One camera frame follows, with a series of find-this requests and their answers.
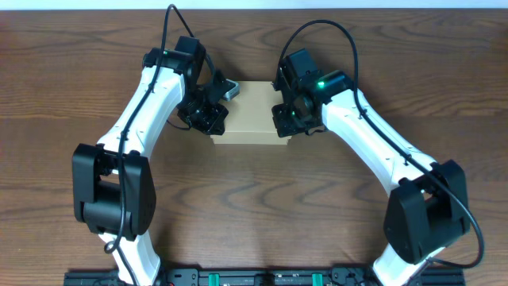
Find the brown cardboard box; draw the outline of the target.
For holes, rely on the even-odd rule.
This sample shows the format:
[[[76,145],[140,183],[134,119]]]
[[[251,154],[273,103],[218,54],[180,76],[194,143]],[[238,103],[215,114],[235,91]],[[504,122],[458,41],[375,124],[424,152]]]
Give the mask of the brown cardboard box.
[[[287,145],[291,137],[279,137],[271,108],[283,102],[282,94],[268,81],[240,81],[240,92],[223,102],[229,114],[225,132],[211,135],[215,145]]]

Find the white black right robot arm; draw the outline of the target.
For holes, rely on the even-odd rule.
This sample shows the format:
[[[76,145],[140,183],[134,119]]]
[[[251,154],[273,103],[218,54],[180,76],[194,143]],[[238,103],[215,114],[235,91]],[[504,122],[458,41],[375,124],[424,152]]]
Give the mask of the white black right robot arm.
[[[354,282],[410,285],[430,265],[459,266],[437,258],[477,223],[468,209],[464,170],[416,149],[371,107],[356,81],[342,71],[281,67],[273,87],[283,101],[272,109],[280,137],[314,127],[340,137],[370,168],[388,196],[383,230],[387,247]]]

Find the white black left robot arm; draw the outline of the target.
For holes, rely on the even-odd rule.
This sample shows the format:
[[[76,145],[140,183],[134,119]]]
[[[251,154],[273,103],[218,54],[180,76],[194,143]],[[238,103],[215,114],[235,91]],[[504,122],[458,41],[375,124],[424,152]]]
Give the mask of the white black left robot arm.
[[[114,281],[154,285],[161,260],[148,228],[156,209],[150,157],[173,110],[188,128],[222,135],[227,109],[219,102],[236,96],[238,83],[214,71],[199,84],[204,52],[153,48],[144,55],[140,83],[114,126],[95,145],[80,144],[72,156],[77,221],[104,242],[114,256]]]

